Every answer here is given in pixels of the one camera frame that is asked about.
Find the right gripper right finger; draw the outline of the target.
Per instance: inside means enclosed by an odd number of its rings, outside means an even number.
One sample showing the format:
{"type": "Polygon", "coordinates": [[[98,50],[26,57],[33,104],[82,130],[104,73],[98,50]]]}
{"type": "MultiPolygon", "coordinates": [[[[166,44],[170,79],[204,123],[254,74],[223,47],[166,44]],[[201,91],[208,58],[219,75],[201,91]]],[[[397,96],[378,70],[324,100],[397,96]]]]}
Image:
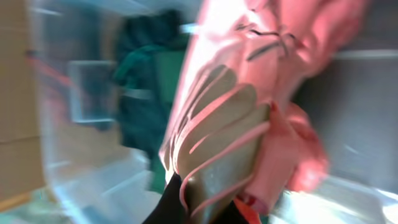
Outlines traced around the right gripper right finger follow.
{"type": "Polygon", "coordinates": [[[234,201],[232,201],[217,218],[214,224],[249,224],[244,216],[238,210],[234,201]]]}

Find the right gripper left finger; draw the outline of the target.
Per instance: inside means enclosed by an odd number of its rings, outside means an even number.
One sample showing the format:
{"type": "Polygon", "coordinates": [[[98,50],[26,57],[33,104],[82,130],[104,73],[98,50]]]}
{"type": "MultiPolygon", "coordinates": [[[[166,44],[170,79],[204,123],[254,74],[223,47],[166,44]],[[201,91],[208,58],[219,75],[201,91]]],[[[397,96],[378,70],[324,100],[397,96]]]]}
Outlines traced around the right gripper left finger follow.
{"type": "Polygon", "coordinates": [[[180,176],[174,173],[157,206],[143,224],[191,224],[180,201],[181,184],[180,176]]]}

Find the pink printed t-shirt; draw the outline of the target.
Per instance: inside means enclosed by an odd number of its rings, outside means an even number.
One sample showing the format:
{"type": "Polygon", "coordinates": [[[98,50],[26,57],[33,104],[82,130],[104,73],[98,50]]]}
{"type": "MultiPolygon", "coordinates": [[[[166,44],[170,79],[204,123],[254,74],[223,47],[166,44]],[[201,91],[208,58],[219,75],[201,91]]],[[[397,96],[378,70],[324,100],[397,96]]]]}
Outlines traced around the pink printed t-shirt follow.
{"type": "Polygon", "coordinates": [[[191,223],[234,201],[249,223],[284,190],[308,192],[328,158],[292,97],[357,33],[361,0],[205,1],[159,156],[191,223]]]}

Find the dark green garment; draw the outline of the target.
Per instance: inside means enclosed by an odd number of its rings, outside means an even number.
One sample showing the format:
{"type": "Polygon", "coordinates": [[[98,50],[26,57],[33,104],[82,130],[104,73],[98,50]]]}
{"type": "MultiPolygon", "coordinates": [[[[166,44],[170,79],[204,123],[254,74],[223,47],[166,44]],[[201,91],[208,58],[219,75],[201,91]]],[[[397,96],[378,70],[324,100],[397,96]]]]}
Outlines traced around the dark green garment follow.
{"type": "Polygon", "coordinates": [[[145,152],[152,180],[148,189],[163,193],[165,169],[159,159],[178,76],[188,45],[186,39],[162,44],[119,41],[113,82],[121,90],[116,119],[121,144],[145,152]]]}

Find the black taped garment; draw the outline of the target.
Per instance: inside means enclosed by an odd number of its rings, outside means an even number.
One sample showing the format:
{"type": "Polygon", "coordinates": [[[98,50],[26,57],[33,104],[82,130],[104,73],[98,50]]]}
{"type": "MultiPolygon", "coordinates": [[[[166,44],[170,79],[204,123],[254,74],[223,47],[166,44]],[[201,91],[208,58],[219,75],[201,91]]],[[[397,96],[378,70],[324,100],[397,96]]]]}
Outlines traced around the black taped garment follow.
{"type": "Polygon", "coordinates": [[[190,36],[180,30],[180,11],[168,9],[153,15],[125,17],[116,36],[114,54],[122,60],[128,53],[147,45],[185,49],[190,36]]]}

